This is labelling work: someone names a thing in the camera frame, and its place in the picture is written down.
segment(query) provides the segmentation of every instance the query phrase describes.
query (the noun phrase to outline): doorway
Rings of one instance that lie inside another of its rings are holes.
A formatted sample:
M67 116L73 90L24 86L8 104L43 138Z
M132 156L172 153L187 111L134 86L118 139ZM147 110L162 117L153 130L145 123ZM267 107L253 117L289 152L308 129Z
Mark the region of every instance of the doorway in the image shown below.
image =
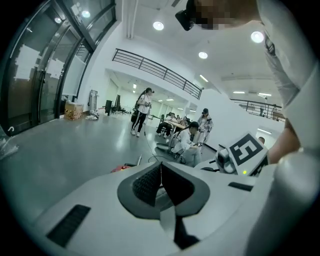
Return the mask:
M61 77L80 36L53 1L41 8L17 39L6 63L1 125L10 135L51 121L60 102Z

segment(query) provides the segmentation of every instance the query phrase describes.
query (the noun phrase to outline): white sneakers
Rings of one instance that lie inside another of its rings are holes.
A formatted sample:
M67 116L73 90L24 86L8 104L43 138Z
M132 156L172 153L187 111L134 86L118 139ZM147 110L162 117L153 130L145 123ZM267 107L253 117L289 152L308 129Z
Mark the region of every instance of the white sneakers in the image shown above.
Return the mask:
M132 134L132 135L136 135L137 137L140 137L140 132L137 132L137 133L136 133L134 130L132 130L132 131L131 131L131 134Z

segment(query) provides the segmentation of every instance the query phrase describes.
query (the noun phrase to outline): floor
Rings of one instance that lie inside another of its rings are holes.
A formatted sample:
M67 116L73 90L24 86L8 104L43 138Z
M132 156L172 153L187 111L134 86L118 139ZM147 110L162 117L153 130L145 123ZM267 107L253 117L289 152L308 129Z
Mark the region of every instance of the floor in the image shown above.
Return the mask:
M130 134L129 115L101 115L98 121L61 118L29 129L11 139L19 150L0 162L4 192L19 217L33 223L86 181L124 163L136 164L140 155L140 163L147 163L153 156L151 149L170 158L156 148L158 142L166 142L156 135L158 124L148 120L146 136L141 133L140 138ZM214 151L203 148L202 160L213 155Z

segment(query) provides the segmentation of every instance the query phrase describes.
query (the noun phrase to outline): cardboard box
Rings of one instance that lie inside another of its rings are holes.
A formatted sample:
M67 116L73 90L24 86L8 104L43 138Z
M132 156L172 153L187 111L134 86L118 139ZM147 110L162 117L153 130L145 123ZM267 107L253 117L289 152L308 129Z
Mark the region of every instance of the cardboard box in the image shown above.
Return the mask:
M64 118L69 120L77 120L82 117L84 112L84 105L82 104L70 104L65 103L64 107Z

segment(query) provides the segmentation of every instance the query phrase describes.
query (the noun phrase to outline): railing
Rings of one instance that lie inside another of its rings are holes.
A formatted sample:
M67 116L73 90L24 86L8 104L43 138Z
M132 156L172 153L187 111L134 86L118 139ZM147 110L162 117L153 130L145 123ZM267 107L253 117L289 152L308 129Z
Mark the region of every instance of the railing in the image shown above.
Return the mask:
M241 108L247 111L249 114L261 116L263 118L272 119L275 121L285 121L285 117L282 114L282 107L275 104L268 104L264 102L231 99L234 103L238 104Z
M158 78L169 82L176 87L179 87L185 92L191 94L193 97L200 99L202 89L200 89L198 86L188 81L181 75L172 71L171 69L166 68L165 66L154 62L151 59L132 53L130 51L116 48L116 52L112 58L112 61L120 62L135 67L139 70L148 72Z

